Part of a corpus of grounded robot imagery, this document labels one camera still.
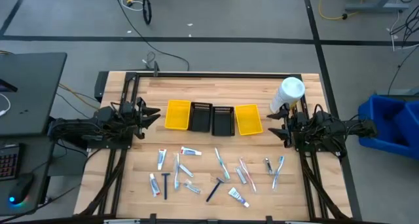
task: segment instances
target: black slotted container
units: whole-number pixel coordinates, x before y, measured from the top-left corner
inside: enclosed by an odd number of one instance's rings
[[[234,108],[217,106],[212,108],[212,135],[234,136]]]
[[[188,130],[193,132],[209,132],[211,129],[212,103],[191,103]]]

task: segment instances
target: gray floor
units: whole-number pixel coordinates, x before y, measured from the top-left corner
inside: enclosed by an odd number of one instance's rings
[[[324,13],[340,15],[345,2],[323,0]],[[0,23],[16,0],[0,0]],[[141,13],[128,12],[140,32],[150,37],[269,37],[311,39],[303,0],[151,0],[153,23],[143,24]],[[321,39],[388,41],[395,14],[359,14],[346,21],[318,16],[318,0],[311,0]],[[115,0],[25,0],[6,35],[135,37]],[[251,71],[320,73],[314,45],[266,43],[153,43],[191,63],[191,71]],[[15,53],[66,52],[61,82],[93,95],[98,71],[139,69],[150,48],[133,42],[0,41],[0,49]],[[385,90],[407,51],[390,47],[325,46],[323,51],[340,118],[356,114],[359,104],[375,90]],[[417,86],[419,52],[400,71],[394,88]],[[165,71],[183,71],[185,63],[157,56]],[[92,109],[71,95],[63,95],[83,113]],[[53,117],[79,115],[56,98]],[[419,200],[419,162],[368,149],[352,136],[347,143],[361,214],[365,221],[415,223]],[[80,182],[80,176],[56,177],[49,195],[56,196]],[[73,213],[77,192],[23,217],[21,220],[64,217]]]

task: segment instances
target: keyboard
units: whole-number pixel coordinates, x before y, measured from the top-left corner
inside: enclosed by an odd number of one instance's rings
[[[0,181],[18,175],[20,144],[0,145]]]

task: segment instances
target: blue bin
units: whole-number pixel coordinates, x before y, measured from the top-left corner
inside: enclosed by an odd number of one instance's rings
[[[419,102],[409,102],[405,108],[394,117],[400,133],[410,147],[419,146]]]
[[[365,147],[375,148],[399,155],[419,159],[419,151],[409,146],[394,120],[405,108],[405,103],[383,96],[373,95],[358,108],[358,113],[374,121],[378,136],[376,138],[359,138],[359,143]]]

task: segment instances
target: yellow tray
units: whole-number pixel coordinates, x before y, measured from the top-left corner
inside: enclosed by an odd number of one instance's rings
[[[169,100],[164,127],[175,130],[188,130],[190,111],[190,101]]]
[[[263,132],[257,105],[239,105],[236,106],[235,112],[240,135],[253,135]]]

